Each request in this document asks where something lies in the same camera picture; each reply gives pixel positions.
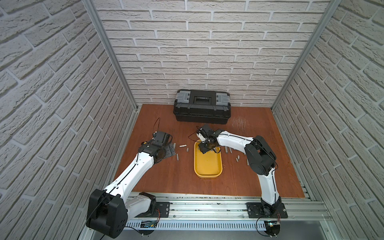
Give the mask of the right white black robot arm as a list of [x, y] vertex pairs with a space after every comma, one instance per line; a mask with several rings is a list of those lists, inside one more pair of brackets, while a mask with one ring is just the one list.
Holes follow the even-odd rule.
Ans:
[[259, 178], [262, 190], [260, 206], [262, 216], [275, 214], [277, 207], [282, 203], [275, 180], [277, 157], [263, 137], [243, 137], [220, 129], [214, 131], [209, 125], [199, 128], [197, 137], [201, 140], [199, 149], [202, 154], [220, 146], [244, 153], [249, 167]]

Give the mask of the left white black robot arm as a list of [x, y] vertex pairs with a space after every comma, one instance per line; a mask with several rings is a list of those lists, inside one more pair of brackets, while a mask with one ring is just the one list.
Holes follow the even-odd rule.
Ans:
[[131, 219], [155, 217], [156, 226], [162, 215], [157, 207], [156, 196], [141, 192], [130, 199], [133, 188], [144, 174], [155, 164], [175, 155], [172, 135], [154, 132], [152, 139], [143, 142], [130, 165], [103, 190], [94, 190], [89, 198], [85, 226], [112, 239], [117, 238]]

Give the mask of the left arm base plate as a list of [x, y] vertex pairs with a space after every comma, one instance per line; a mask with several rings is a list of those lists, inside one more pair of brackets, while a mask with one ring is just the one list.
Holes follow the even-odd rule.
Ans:
[[170, 202], [156, 202], [155, 206], [151, 206], [150, 210], [140, 215], [137, 218], [168, 218], [170, 213]]

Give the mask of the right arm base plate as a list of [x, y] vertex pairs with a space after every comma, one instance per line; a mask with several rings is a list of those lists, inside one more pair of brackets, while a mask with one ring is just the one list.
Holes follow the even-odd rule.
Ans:
[[265, 203], [246, 203], [248, 216], [250, 219], [273, 218], [287, 219], [288, 213], [283, 203], [276, 203], [272, 206]]

